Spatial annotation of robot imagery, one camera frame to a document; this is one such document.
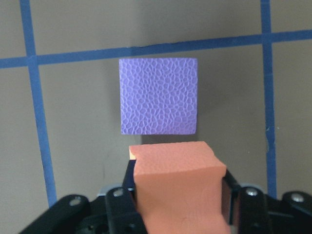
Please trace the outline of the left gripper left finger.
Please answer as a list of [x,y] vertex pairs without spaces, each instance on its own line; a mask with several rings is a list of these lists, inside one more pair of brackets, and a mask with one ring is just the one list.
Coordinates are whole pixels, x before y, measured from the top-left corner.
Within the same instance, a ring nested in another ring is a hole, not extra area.
[[106,193],[105,206],[111,234],[146,233],[145,224],[136,208],[135,163],[135,160],[129,160],[122,185]]

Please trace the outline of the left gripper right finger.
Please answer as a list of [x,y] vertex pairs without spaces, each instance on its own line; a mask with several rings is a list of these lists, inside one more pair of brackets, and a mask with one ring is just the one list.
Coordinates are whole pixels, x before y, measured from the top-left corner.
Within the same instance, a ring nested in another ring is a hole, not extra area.
[[241,186],[229,170],[222,179],[222,215],[233,234],[269,234],[271,222],[265,194]]

